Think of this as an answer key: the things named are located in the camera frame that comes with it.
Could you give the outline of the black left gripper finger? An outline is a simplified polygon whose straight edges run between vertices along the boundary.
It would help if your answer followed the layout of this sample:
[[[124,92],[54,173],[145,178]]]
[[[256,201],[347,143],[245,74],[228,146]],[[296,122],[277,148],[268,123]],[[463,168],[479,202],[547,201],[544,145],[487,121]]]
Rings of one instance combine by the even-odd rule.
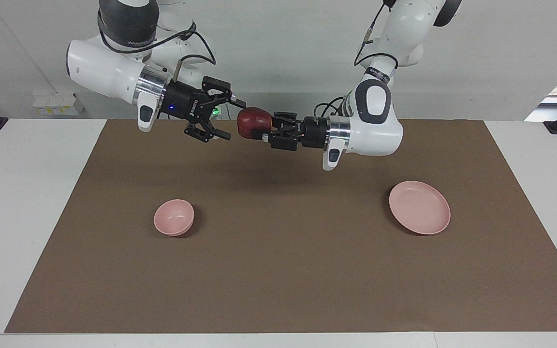
[[[296,151],[303,134],[290,134],[287,132],[268,132],[263,133],[262,141],[268,143],[271,148]]]
[[[302,132],[302,121],[296,113],[274,112],[271,116],[272,132]]]

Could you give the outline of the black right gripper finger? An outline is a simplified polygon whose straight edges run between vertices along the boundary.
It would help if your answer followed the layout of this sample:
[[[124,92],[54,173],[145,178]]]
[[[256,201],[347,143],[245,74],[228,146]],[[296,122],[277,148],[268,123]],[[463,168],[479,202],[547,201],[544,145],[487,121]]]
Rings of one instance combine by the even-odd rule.
[[[229,132],[215,128],[207,117],[189,116],[186,118],[186,121],[188,124],[184,128],[184,133],[199,141],[208,143],[208,141],[215,138],[226,141],[231,139],[231,134]]]
[[[237,98],[232,92],[229,82],[219,80],[214,77],[204,76],[202,81],[202,91],[208,95],[211,102],[217,105],[229,103],[239,108],[246,108],[246,102]]]

